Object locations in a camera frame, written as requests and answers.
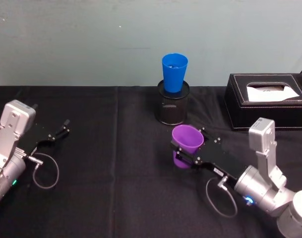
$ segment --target blue led light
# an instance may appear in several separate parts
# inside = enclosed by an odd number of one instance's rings
[[[245,200],[248,201],[250,204],[254,203],[252,198],[250,198],[250,197],[245,197]]]

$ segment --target cable connector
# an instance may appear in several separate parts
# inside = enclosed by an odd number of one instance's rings
[[[227,191],[228,190],[227,187],[224,186],[224,183],[227,182],[227,180],[228,180],[228,176],[224,176],[218,183],[218,187],[222,188],[224,191]]]
[[[41,161],[41,160],[38,160],[38,159],[36,159],[36,158],[34,158],[33,156],[29,156],[29,157],[27,157],[30,161],[32,161],[32,162],[34,162],[34,163],[36,163],[37,165],[36,165],[36,167],[35,167],[35,169],[38,169],[38,167],[40,166],[40,165],[43,165],[43,161]]]

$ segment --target purple cup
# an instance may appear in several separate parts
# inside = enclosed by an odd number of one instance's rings
[[[199,130],[191,125],[178,125],[172,131],[172,138],[182,149],[190,154],[195,154],[198,148],[204,143],[204,136]],[[173,152],[174,163],[181,169],[189,169],[191,165],[176,159],[176,152]]]

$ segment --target robotic arm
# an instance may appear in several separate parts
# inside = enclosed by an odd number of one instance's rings
[[[247,205],[258,206],[272,217],[277,217],[280,232],[287,238],[302,238],[302,191],[293,192],[285,187],[286,177],[276,166],[275,124],[273,120],[259,118],[249,129],[250,148],[256,152],[258,169],[246,166],[224,152],[221,139],[204,131],[205,144],[195,155],[184,151],[175,141],[171,147],[177,159],[204,168],[220,178],[218,186],[226,183],[242,195]]]
[[[0,200],[25,170],[25,159],[35,162],[36,169],[43,164],[33,157],[41,143],[52,143],[69,134],[69,121],[66,121],[62,130],[53,134],[55,136],[46,134],[44,137],[40,127],[33,125],[35,115],[34,108],[18,100],[11,101],[4,107],[0,119]],[[24,150],[18,148],[18,145],[22,145]]]

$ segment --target plastic cup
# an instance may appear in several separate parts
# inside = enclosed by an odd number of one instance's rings
[[[195,154],[198,148],[204,143],[204,136],[191,125],[178,125],[172,131],[172,138],[182,149],[190,154]],[[174,163],[181,169],[191,167],[188,163],[176,159],[176,152],[173,152]]]
[[[162,59],[164,89],[169,93],[181,91],[188,59],[178,53],[165,55]]]

